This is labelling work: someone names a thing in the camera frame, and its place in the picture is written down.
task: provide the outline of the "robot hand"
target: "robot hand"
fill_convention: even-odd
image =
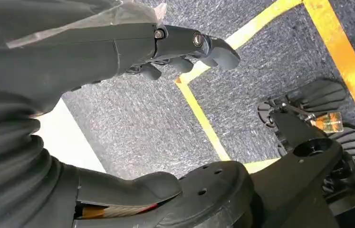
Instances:
[[[189,58],[228,69],[240,61],[223,40],[159,24],[141,4],[0,0],[0,92],[30,101],[34,114],[51,111],[67,91],[125,72],[158,79],[152,64],[188,72]]]
[[[187,73],[193,68],[189,58],[200,59],[210,67],[221,65],[225,69],[233,69],[240,62],[239,55],[224,40],[196,30],[166,25],[157,29],[154,37],[154,56],[144,64],[132,66],[127,73],[141,73],[156,80],[162,73],[152,64],[170,64],[178,71]]]

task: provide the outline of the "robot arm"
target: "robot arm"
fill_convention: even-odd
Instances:
[[[189,58],[226,68],[240,60],[223,40],[160,25],[140,4],[0,0],[0,227],[157,226],[182,194],[174,176],[127,181],[63,164],[32,135],[40,123],[31,117],[66,91],[124,72],[157,79],[152,64],[188,72]],[[89,207],[113,219],[79,219]]]
[[[180,180],[123,180],[63,164],[33,135],[32,117],[66,91],[124,72],[157,79],[153,64],[188,72],[191,58],[228,69],[240,60],[139,4],[0,0],[0,228],[355,228],[355,160],[288,106],[267,119],[292,152],[251,175],[221,161]]]

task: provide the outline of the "mounting hole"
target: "mounting hole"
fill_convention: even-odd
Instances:
[[[199,191],[199,192],[198,192],[198,195],[199,195],[199,196],[202,196],[202,195],[204,195],[205,193],[207,193],[207,189],[203,189],[203,190]]]
[[[312,139],[297,146],[293,154],[300,158],[315,156],[329,150],[332,144],[329,138]]]

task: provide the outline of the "plastic sheet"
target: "plastic sheet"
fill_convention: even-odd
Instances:
[[[50,1],[51,0],[48,1],[49,3],[36,3],[32,6],[27,5],[28,3],[22,2],[21,0],[17,1],[17,3],[23,7],[25,5],[25,7],[30,7],[30,11],[33,12],[33,10],[35,10],[33,7],[42,8],[44,4],[54,5],[54,3]],[[0,4],[3,5],[3,10],[1,10],[1,13],[11,14],[11,10],[13,10],[11,7],[8,7],[7,5],[5,5],[5,3]],[[3,40],[5,40],[5,45],[8,48],[18,48],[27,44],[31,44],[49,38],[51,36],[57,35],[70,29],[84,29],[130,23],[161,24],[162,19],[166,13],[166,4],[159,5],[155,10],[149,6],[140,3],[121,0],[59,0],[56,2],[56,4],[64,7],[69,7],[77,13],[81,11],[83,12],[83,14],[91,14],[91,16],[75,20],[60,27],[35,31],[34,33],[30,33],[29,35],[25,35],[20,38],[6,40],[4,37]],[[54,9],[55,8],[48,8],[48,13],[51,13],[52,11],[54,11]]]

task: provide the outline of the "yellow tape line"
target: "yellow tape line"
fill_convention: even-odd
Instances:
[[[355,101],[355,51],[328,0],[304,0],[324,44]]]
[[[296,5],[299,5],[301,2],[301,0],[277,0],[264,11],[262,11],[259,15],[249,21],[245,26],[243,26],[238,31],[229,36],[226,39],[226,42],[230,46],[232,46],[233,49],[238,49],[274,18],[286,12],[287,10],[295,7]],[[205,134],[210,140],[219,158],[222,161],[228,161],[230,160],[229,155],[226,153],[218,136],[212,128],[210,121],[205,116],[200,105],[192,94],[190,88],[187,86],[193,79],[204,73],[209,68],[209,66],[203,64],[201,61],[198,61],[196,64],[194,64],[192,71],[180,75],[180,77],[176,80],[175,83],[183,93],[183,96],[187,100],[187,103],[192,109],[194,115],[200,122],[201,127],[205,131]]]
[[[197,117],[197,120],[200,122],[202,129],[204,130],[205,134],[210,140],[212,146],[214,147],[221,161],[229,161],[230,160],[229,155],[226,153],[225,149],[223,148],[221,142],[219,141],[218,136],[216,135],[214,129],[210,124],[210,121],[205,116],[200,105],[198,104],[197,100],[192,94],[189,86],[187,84],[181,83],[179,79],[177,79],[175,83],[183,93],[184,98],[186,98],[187,103],[192,109],[192,112],[194,113],[195,117]]]
[[[246,25],[230,35],[225,41],[234,50],[240,48],[274,18],[299,5],[300,3],[302,3],[302,0],[277,0],[264,11],[262,11],[259,15],[249,21]],[[198,61],[196,64],[194,64],[192,71],[180,75],[180,81],[182,84],[189,84],[192,80],[194,80],[200,74],[204,73],[209,68],[209,66],[203,64],[201,61]]]

